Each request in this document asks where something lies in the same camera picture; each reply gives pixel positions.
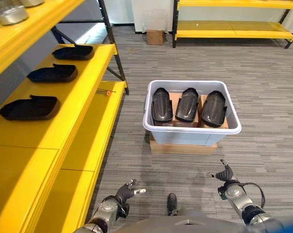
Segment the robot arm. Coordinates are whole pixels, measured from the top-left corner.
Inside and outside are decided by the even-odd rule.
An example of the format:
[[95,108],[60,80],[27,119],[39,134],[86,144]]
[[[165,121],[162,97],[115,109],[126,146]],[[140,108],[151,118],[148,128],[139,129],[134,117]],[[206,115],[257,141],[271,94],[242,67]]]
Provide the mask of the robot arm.
[[126,218],[129,213],[127,199],[146,192],[145,189],[134,190],[135,183],[136,180],[133,179],[120,187],[115,196],[106,197],[89,222],[74,233],[111,233],[117,219]]
[[[217,179],[224,181],[224,185],[218,188],[218,193],[223,200],[228,200],[233,209],[243,220],[245,225],[258,225],[265,221],[270,221],[271,218],[263,211],[265,204],[265,196],[262,189],[255,183],[240,183],[234,176],[232,169],[225,160],[221,160],[225,166],[225,170],[217,173]],[[255,185],[262,194],[261,206],[253,203],[252,199],[244,190],[245,185]]]

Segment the brown cardboard box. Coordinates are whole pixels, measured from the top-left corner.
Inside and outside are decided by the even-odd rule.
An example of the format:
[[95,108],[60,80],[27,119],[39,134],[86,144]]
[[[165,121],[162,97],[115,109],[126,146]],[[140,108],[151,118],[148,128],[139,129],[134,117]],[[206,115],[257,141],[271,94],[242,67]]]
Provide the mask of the brown cardboard box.
[[[200,95],[199,100],[198,100],[198,112],[199,112],[198,127],[200,127],[200,128],[213,128],[213,127],[206,125],[201,119],[201,114],[203,111],[203,106],[206,101],[206,98],[207,98],[207,95]],[[226,117],[224,119],[224,123],[220,127],[218,127],[217,129],[228,129],[228,121],[227,121]]]
[[154,122],[156,126],[174,126],[174,127],[198,127],[198,111],[196,111],[195,119],[193,122],[183,122],[176,119],[176,110],[178,106],[179,98],[181,98],[182,93],[169,93],[170,100],[172,102],[172,113],[173,118],[167,123]]
[[179,145],[179,144],[158,144],[150,133],[150,148],[152,154],[212,154],[218,147],[214,144],[211,147],[199,145]]
[[148,30],[146,36],[148,45],[163,45],[163,31]]

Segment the shelf board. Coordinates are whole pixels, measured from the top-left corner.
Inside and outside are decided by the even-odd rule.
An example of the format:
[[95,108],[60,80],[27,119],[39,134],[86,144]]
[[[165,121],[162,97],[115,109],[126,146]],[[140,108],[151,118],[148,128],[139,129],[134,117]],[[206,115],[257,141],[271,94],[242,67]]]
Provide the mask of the shelf board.
[[99,87],[115,92],[110,96],[95,94],[44,206],[36,233],[73,232],[84,224],[125,82],[101,82]]
[[187,6],[227,6],[293,9],[293,0],[179,0],[180,7]]
[[93,171],[60,170],[34,232],[68,233],[84,224],[93,176]]
[[73,139],[62,169],[97,171],[98,161],[109,142],[125,82],[101,82],[100,89],[113,90],[110,96],[97,92]]
[[0,232],[33,232],[56,178],[57,152],[0,146]]
[[251,21],[179,21],[176,38],[293,39],[279,23]]
[[[72,45],[59,45],[57,48]],[[65,154],[95,94],[102,76],[116,53],[115,45],[94,45],[95,56],[89,61],[57,60],[51,54],[40,67],[72,64],[78,76],[69,83],[32,83],[25,79],[4,104],[30,95],[56,96],[61,103],[58,114],[43,121],[9,121],[0,116],[0,145],[59,149]]]
[[10,26],[0,24],[0,74],[82,2],[83,0],[45,0],[42,5],[27,8],[27,20]]

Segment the clear plastic box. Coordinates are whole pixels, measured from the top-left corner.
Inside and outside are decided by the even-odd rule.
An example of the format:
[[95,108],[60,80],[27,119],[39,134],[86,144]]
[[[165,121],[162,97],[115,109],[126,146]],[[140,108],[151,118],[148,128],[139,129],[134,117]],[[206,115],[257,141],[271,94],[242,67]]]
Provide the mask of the clear plastic box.
[[142,28],[143,32],[147,30],[159,30],[167,33],[167,11],[161,9],[145,11],[143,14]]

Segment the black metal shelf frame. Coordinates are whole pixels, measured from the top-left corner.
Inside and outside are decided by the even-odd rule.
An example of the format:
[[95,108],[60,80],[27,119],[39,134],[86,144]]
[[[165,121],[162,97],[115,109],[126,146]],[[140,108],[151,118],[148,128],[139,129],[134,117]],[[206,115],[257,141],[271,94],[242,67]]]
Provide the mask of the black metal shelf frame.
[[[126,91],[126,94],[129,95],[129,88],[127,86],[127,81],[126,81],[126,78],[125,78],[125,74],[124,74],[124,70],[123,70],[123,67],[122,67],[121,59],[120,59],[119,54],[118,54],[117,46],[116,46],[114,35],[113,35],[113,32],[112,32],[112,27],[111,27],[110,22],[109,22],[108,13],[107,13],[107,10],[106,10],[106,6],[104,4],[104,0],[98,0],[98,3],[99,3],[99,8],[100,8],[100,11],[101,11],[102,19],[97,19],[97,20],[92,20],[92,19],[62,20],[59,23],[104,23],[105,24],[105,28],[107,30],[107,34],[108,34],[110,44],[115,44],[115,47],[116,47],[117,54],[114,55],[114,58],[116,60],[116,64],[117,64],[119,74],[116,73],[114,70],[112,70],[110,67],[107,67],[107,70],[109,72],[111,72],[113,75],[115,75],[117,78],[119,78],[120,80],[126,82],[125,91]],[[71,44],[76,44],[74,40],[70,39],[66,34],[64,34],[60,30],[58,30],[56,26],[54,26],[51,29],[51,32],[53,33],[54,37],[56,38],[56,40],[57,40],[57,42],[59,44],[65,44],[64,39],[67,40],[68,42],[70,42]]]

